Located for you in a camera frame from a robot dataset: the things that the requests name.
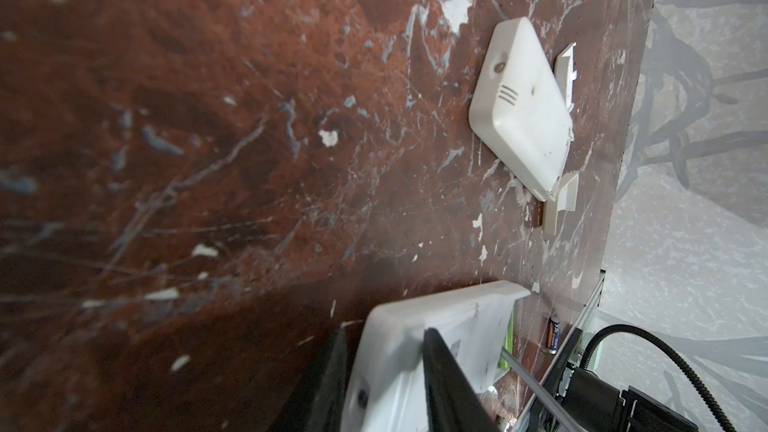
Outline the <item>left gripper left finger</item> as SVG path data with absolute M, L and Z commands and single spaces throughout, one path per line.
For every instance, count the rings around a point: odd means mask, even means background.
M 315 351 L 270 431 L 339 431 L 347 380 L 347 340 L 334 330 Z

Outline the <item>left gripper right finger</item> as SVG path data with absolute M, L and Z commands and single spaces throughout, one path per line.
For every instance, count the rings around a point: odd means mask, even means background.
M 429 430 L 497 431 L 437 329 L 424 331 L 422 356 Z

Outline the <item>white remote control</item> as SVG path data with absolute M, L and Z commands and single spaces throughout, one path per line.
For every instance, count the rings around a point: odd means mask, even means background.
M 554 63 L 528 18 L 497 24 L 469 107 L 472 131 L 541 202 L 554 198 L 574 140 Z
M 472 390 L 486 391 L 501 376 L 515 303 L 529 294 L 496 281 L 375 307 L 354 359 L 342 430 L 427 430 L 422 344 L 429 328 L 440 333 Z

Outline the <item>white battery cover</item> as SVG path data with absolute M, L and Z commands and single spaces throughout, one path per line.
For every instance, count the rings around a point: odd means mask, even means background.
M 573 212 L 578 200 L 579 173 L 565 173 L 558 184 L 552 200 L 547 200 L 543 207 L 542 228 L 545 236 L 557 234 L 558 217 L 561 212 Z
M 554 63 L 554 77 L 557 86 L 562 95 L 565 107 L 569 113 L 573 111 L 573 83 L 578 77 L 578 72 L 574 65 L 576 43 L 571 42 L 556 57 Z

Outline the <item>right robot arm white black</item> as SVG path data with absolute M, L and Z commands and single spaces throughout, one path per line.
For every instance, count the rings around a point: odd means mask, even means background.
M 637 336 L 659 349 L 689 380 L 709 412 L 724 431 L 734 425 L 699 375 L 671 346 L 654 334 L 628 324 L 607 326 L 588 342 L 579 365 L 573 369 L 565 396 L 559 403 L 571 419 L 586 431 L 697 431 L 693 421 L 629 386 L 620 390 L 588 369 L 603 340 L 616 334 Z

